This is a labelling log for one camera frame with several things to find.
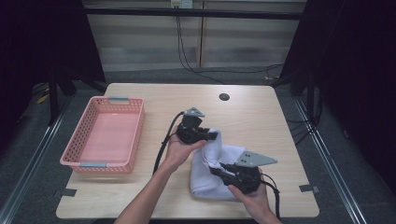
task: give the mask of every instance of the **pink plastic basket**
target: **pink plastic basket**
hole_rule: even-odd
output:
[[[80,173],[131,173],[145,115],[143,104],[143,99],[136,98],[92,97],[61,164]]]

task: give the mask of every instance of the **wooden table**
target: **wooden table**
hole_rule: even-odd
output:
[[[221,93],[229,94],[230,100],[220,100]],[[106,95],[145,100],[146,117],[134,169],[129,175],[73,172],[66,188],[77,192],[74,197],[62,197],[56,211],[59,218],[117,217],[149,181],[161,142],[175,115],[193,106],[205,114],[201,127],[221,130],[223,144],[243,146],[278,160],[262,169],[280,190],[282,217],[318,215],[312,191],[300,191],[299,186],[309,183],[271,87],[115,83],[108,86]],[[152,217],[250,218],[241,203],[192,197],[191,159],[192,156],[171,176]],[[274,194],[270,189],[268,192],[275,211]]]

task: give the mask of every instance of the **human arm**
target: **human arm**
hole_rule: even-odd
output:
[[[163,163],[147,185],[125,207],[115,223],[149,223],[171,174],[186,161],[196,148],[203,147],[205,143],[206,141],[202,140],[192,145],[186,145],[180,142],[176,134],[173,134],[169,139]]]
[[[247,195],[243,194],[241,190],[239,190],[235,186],[228,186],[230,192],[235,196],[236,199],[241,201],[244,204],[247,212],[260,224],[278,224],[281,223],[279,219],[275,216],[275,214],[271,211],[267,189],[264,184],[260,184],[259,188],[252,193]]]

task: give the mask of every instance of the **human hand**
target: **human hand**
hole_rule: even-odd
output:
[[[172,131],[166,157],[163,161],[163,164],[169,165],[173,171],[183,164],[195,149],[203,147],[206,144],[206,140],[201,140],[191,145],[185,144],[175,134],[176,130],[177,127]]]
[[[233,185],[229,185],[228,189],[233,194],[233,196],[235,196],[236,199],[244,204],[247,212],[258,223],[281,223],[270,209],[268,203],[267,189],[264,184],[260,184],[259,188],[255,192],[251,192],[249,194],[242,193],[239,188]]]

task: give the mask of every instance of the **round black object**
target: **round black object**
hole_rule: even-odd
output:
[[[222,94],[219,95],[219,98],[222,101],[228,101],[228,100],[230,100],[230,95],[227,94],[227,93],[222,93]]]

